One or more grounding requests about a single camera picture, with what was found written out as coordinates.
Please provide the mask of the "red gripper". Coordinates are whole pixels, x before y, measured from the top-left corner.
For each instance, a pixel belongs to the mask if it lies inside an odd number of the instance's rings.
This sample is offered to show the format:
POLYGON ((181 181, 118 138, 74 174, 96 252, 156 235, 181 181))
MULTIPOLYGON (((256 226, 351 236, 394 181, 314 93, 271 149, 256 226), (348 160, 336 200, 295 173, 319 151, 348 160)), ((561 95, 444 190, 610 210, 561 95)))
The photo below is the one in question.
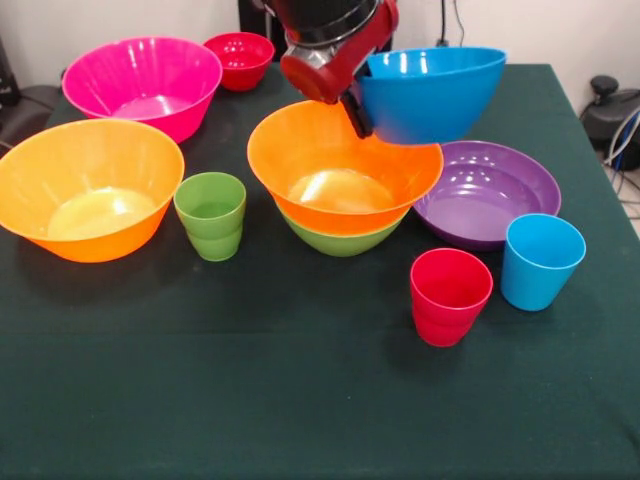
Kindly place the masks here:
POLYGON ((285 77, 311 100, 334 104, 341 96, 356 135, 371 136, 366 110, 346 91, 366 58, 393 36, 399 23, 397 3, 281 1, 279 21, 288 45, 280 60, 285 77))

